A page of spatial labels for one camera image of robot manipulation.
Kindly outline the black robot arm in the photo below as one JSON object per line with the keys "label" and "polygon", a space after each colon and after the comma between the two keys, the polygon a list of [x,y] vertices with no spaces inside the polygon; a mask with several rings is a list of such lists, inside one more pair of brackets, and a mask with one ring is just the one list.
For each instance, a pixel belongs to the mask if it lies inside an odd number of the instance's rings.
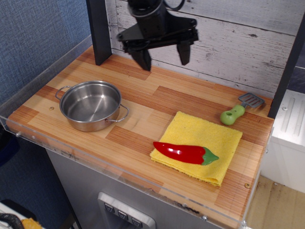
{"label": "black robot arm", "polygon": [[137,23],[120,32],[117,39],[144,70],[151,70],[148,50],[164,46],[176,45],[181,64],[189,63],[191,45],[198,40],[197,21],[168,12],[168,9],[179,11],[183,5],[184,1],[175,8],[163,0],[128,1],[128,10]]}

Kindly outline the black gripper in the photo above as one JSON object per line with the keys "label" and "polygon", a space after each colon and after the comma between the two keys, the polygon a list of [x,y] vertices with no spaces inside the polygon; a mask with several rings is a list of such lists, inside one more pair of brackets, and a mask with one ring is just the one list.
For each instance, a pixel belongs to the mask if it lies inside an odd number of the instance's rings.
{"label": "black gripper", "polygon": [[172,15],[167,4],[129,4],[128,10],[136,24],[117,35],[137,64],[151,70],[148,49],[177,45],[182,65],[190,61],[190,46],[198,40],[197,21]]}

